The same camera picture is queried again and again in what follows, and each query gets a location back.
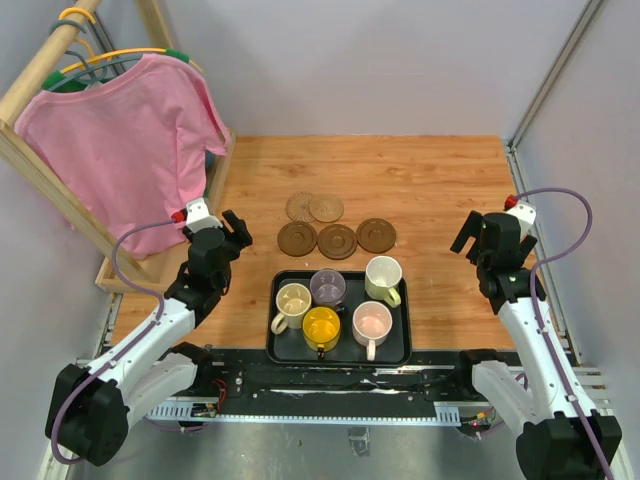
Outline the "brown coaster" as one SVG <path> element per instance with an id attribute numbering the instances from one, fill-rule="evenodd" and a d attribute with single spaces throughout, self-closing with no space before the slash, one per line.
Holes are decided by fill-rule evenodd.
<path id="1" fill-rule="evenodd" d="M 382 218 L 364 220 L 356 230 L 356 238 L 361 248 L 370 253 L 381 254 L 396 244 L 396 230 Z"/>
<path id="2" fill-rule="evenodd" d="M 280 229 L 277 243 L 280 250 L 286 255 L 301 257 L 315 249 L 317 233 L 309 223 L 293 221 Z"/>
<path id="3" fill-rule="evenodd" d="M 317 236 L 319 251 L 332 260 L 344 260 L 357 249 L 355 232 L 348 226 L 332 224 L 320 231 Z"/>

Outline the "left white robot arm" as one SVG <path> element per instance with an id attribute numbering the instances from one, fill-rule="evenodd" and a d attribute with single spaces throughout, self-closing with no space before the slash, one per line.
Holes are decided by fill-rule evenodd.
<path id="1" fill-rule="evenodd" d="M 200 396 L 214 371 L 176 352 L 231 286 L 231 264 L 253 243 L 244 220 L 186 207 L 165 222 L 181 224 L 190 246 L 176 279 L 152 313 L 123 341 L 84 367 L 70 363 L 57 375 L 45 425 L 52 455 L 63 465 L 111 460 L 139 420 L 181 390 Z"/>

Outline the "pale green mug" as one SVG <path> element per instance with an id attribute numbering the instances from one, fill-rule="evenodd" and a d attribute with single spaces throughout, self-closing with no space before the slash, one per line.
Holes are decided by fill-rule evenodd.
<path id="1" fill-rule="evenodd" d="M 401 304 L 398 285 L 402 278 L 403 270 L 397 260 L 389 256 L 376 256 L 365 269 L 365 291 L 371 299 L 396 308 Z"/>

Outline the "pink mug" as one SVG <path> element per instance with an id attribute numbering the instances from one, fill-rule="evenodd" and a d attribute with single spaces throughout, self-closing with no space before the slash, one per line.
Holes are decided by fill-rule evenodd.
<path id="1" fill-rule="evenodd" d="M 352 335 L 365 348 L 367 361 L 375 360 L 377 347 L 386 340 L 392 326 L 391 312 L 380 302 L 367 301 L 355 309 L 352 315 Z"/>

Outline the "woven coaster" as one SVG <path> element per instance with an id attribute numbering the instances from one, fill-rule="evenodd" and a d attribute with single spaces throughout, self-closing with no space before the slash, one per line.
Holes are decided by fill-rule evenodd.
<path id="1" fill-rule="evenodd" d="M 309 206 L 314 194 L 310 192 L 297 192 L 287 201 L 285 212 L 292 221 L 310 223 L 315 220 L 310 213 Z"/>
<path id="2" fill-rule="evenodd" d="M 312 196 L 309 202 L 309 212 L 315 220 L 331 223 L 342 217 L 344 205 L 336 195 L 318 194 Z"/>

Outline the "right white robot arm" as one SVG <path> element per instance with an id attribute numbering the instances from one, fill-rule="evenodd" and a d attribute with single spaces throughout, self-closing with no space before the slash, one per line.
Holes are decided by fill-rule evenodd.
<path id="1" fill-rule="evenodd" d="M 555 331 L 546 293 L 524 266 L 537 240 L 536 212 L 520 203 L 498 213 L 469 213 L 451 249 L 467 248 L 481 294 L 516 347 L 525 380 L 489 351 L 468 351 L 453 375 L 466 400 L 481 395 L 512 431 L 527 479 L 610 479 L 622 432 L 617 419 L 597 411 L 580 384 Z"/>

